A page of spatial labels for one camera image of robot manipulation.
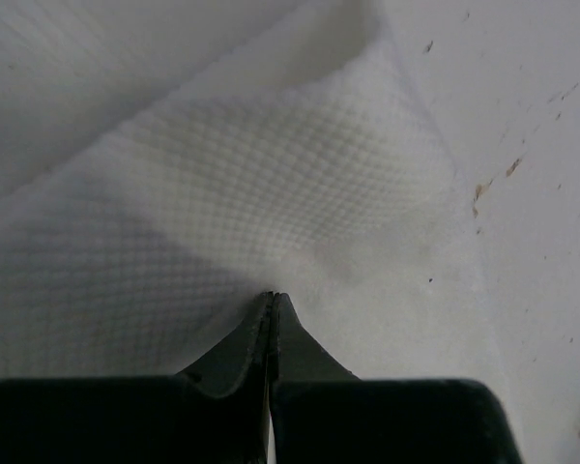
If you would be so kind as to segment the white towel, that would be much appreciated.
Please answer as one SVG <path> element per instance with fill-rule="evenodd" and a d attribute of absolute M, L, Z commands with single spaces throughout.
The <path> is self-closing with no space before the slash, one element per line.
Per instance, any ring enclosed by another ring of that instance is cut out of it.
<path fill-rule="evenodd" d="M 390 1 L 0 1 L 0 378 L 172 373 L 276 290 L 362 377 L 507 379 Z"/>

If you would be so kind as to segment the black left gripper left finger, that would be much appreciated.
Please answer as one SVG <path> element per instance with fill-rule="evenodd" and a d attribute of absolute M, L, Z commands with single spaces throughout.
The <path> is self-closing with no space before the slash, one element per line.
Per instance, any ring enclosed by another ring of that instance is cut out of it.
<path fill-rule="evenodd" d="M 173 375 L 0 380 L 0 463 L 264 463 L 271 293 Z"/>

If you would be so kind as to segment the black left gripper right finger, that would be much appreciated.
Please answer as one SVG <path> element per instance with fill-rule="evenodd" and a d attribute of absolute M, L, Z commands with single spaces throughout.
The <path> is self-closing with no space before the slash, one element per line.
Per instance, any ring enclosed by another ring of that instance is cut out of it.
<path fill-rule="evenodd" d="M 519 463 L 496 395 L 471 379 L 361 380 L 275 295 L 270 409 L 279 463 Z"/>

